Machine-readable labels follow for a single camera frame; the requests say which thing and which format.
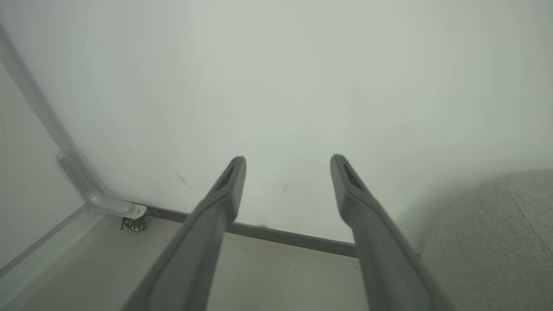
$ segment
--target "white wall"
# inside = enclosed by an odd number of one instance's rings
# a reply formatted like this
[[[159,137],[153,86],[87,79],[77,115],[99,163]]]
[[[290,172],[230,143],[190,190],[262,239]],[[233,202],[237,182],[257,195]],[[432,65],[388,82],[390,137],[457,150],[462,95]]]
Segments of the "white wall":
[[[117,196],[191,211],[244,155],[238,221],[352,241],[329,172],[342,153],[417,248],[467,189],[553,167],[552,17],[546,0],[0,5]]]
[[[0,268],[84,204],[59,152],[0,63]]]

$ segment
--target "metal bracket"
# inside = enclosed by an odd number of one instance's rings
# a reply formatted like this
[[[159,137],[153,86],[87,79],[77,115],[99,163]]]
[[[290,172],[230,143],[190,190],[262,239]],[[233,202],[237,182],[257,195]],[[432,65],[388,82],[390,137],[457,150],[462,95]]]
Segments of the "metal bracket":
[[[146,213],[146,206],[107,196],[90,178],[79,159],[70,151],[58,154],[58,163],[91,210],[137,219]]]

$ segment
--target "metal frame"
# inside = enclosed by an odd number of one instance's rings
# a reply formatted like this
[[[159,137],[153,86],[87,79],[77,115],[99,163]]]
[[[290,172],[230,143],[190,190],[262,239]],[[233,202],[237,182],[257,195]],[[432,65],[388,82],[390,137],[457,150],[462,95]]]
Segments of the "metal frame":
[[[93,210],[130,219],[136,219],[144,215],[146,212],[145,206],[111,198],[103,191],[94,175],[79,156],[75,145],[46,98],[40,92],[2,25],[0,25],[0,61],[8,70],[48,134],[60,148],[58,162],[89,207]]]

